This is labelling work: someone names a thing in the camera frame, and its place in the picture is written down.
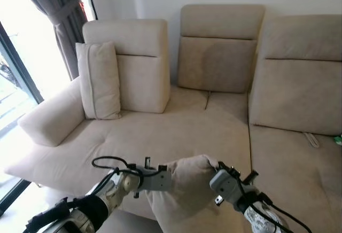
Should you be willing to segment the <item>grey curtain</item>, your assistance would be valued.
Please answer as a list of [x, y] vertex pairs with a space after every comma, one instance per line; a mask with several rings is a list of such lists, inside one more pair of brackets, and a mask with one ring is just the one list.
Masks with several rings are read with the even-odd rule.
[[87, 22], [81, 0], [30, 0], [53, 25], [56, 41], [71, 79], [79, 76], [76, 43], [84, 43]]

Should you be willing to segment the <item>beige fabric sofa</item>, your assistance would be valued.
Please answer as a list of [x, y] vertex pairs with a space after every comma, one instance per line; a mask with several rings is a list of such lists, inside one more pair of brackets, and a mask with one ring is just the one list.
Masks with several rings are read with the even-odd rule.
[[203, 154], [242, 174], [256, 171], [256, 188], [293, 215], [286, 219], [292, 231], [341, 233], [342, 147], [335, 143], [335, 136], [250, 123], [250, 94], [268, 21], [261, 26], [246, 93], [189, 89], [170, 81], [163, 113], [121, 108], [117, 120], [85, 118], [58, 146], [32, 141], [5, 171], [80, 196], [106, 174], [92, 166], [96, 157], [120, 157], [132, 163], [151, 157], [168, 164]]

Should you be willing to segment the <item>tall beige sofa back cushion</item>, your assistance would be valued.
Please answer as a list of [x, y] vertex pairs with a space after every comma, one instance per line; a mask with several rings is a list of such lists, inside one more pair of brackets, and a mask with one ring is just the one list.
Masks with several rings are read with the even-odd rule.
[[246, 93], [265, 15], [262, 4], [186, 4], [181, 8], [178, 86]]

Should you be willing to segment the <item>narrow beige sofa back cushion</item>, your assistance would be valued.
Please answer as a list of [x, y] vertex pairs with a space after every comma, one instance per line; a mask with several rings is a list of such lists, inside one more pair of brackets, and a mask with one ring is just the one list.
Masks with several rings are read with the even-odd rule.
[[94, 20], [86, 43], [113, 42], [122, 110], [163, 113], [169, 101], [168, 23], [164, 19]]

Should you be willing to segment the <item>dark window frame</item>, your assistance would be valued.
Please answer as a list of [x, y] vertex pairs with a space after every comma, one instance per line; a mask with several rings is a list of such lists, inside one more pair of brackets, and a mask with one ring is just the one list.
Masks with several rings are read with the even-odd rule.
[[[19, 53], [15, 49], [14, 43], [10, 36], [7, 34], [7, 30], [0, 22], [0, 54], [8, 62], [10, 72], [17, 80], [19, 88], [28, 96], [29, 103], [32, 106], [39, 105], [44, 101], [37, 86], [30, 76], [27, 67], [25, 67]], [[24, 178], [20, 178], [19, 182], [10, 189], [5, 196], [0, 199], [0, 218], [7, 212], [7, 210], [14, 204], [17, 199], [26, 191], [31, 182]]]

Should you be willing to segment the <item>plain beige pillow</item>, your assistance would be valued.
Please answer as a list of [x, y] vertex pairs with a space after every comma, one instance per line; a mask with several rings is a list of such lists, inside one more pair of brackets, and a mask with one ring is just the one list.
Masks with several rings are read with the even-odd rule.
[[172, 186], [147, 191], [152, 212], [164, 233], [247, 233], [247, 221], [226, 203], [215, 206], [209, 182], [217, 160], [207, 155], [168, 163]]

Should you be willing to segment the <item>red object at window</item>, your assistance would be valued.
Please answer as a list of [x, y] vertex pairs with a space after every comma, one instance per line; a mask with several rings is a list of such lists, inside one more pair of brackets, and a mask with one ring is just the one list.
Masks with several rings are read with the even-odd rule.
[[81, 8], [81, 11], [83, 12], [83, 15], [85, 16], [85, 20], [90, 21], [92, 17], [90, 15], [88, 1], [87, 0], [79, 0], [79, 6]]

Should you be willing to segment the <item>wide beige sofa back cushion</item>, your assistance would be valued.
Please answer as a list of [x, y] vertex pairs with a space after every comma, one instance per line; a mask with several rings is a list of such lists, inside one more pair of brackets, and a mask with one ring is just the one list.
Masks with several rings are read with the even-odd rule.
[[266, 23], [250, 123], [295, 132], [342, 132], [342, 16], [289, 15]]

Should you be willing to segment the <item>beige piped throw pillow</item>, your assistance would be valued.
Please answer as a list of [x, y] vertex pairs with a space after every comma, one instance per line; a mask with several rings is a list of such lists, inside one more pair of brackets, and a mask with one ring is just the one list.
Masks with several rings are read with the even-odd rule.
[[76, 43], [79, 89], [88, 120], [120, 118], [118, 61], [113, 42]]

